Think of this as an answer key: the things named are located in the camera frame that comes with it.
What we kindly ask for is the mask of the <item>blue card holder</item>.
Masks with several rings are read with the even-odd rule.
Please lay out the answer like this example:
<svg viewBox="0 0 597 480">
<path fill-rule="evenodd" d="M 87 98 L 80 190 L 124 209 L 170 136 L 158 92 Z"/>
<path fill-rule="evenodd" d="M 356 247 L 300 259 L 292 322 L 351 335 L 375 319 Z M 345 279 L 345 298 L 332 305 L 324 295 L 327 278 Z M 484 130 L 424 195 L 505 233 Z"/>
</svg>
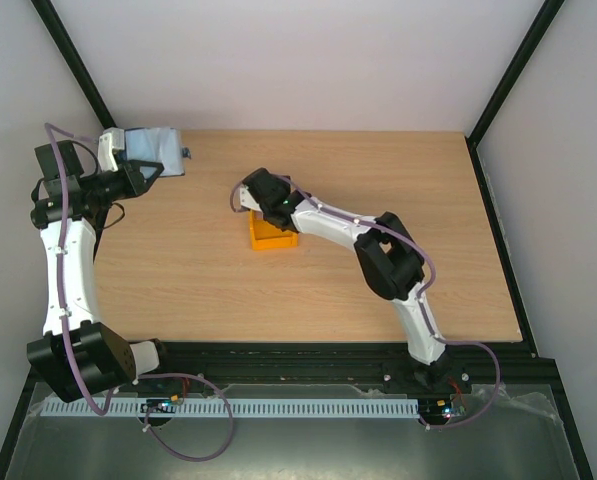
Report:
<svg viewBox="0 0 597 480">
<path fill-rule="evenodd" d="M 190 150 L 183 145 L 181 132 L 171 127 L 133 128 L 124 131 L 128 160 L 159 163 L 162 176 L 184 176 Z"/>
</svg>

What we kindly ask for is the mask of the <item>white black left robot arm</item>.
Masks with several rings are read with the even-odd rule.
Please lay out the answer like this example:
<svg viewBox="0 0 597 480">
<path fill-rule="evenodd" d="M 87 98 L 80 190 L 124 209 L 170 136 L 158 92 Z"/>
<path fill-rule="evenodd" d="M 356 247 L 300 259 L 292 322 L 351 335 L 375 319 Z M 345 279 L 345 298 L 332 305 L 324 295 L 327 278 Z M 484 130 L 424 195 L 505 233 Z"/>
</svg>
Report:
<svg viewBox="0 0 597 480">
<path fill-rule="evenodd" d="M 111 168 L 87 175 L 77 145 L 35 149 L 42 177 L 30 213 L 47 259 L 48 307 L 27 358 L 65 402 L 135 381 L 157 370 L 164 354 L 158 340 L 131 343 L 103 323 L 94 269 L 108 211 L 148 192 L 164 167 L 120 154 Z"/>
</svg>

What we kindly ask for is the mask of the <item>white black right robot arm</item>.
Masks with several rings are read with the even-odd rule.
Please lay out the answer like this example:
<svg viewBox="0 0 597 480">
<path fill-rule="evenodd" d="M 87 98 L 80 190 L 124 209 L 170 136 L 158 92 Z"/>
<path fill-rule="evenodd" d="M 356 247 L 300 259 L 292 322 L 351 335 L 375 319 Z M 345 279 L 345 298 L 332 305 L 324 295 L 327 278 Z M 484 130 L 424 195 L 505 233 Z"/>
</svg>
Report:
<svg viewBox="0 0 597 480">
<path fill-rule="evenodd" d="M 283 232 L 313 235 L 354 252 L 369 289 L 397 313 L 416 384 L 433 392 L 448 381 L 446 340 L 426 298 L 435 266 L 397 215 L 365 216 L 336 208 L 265 168 L 234 187 L 230 206 L 235 212 L 258 212 Z"/>
</svg>

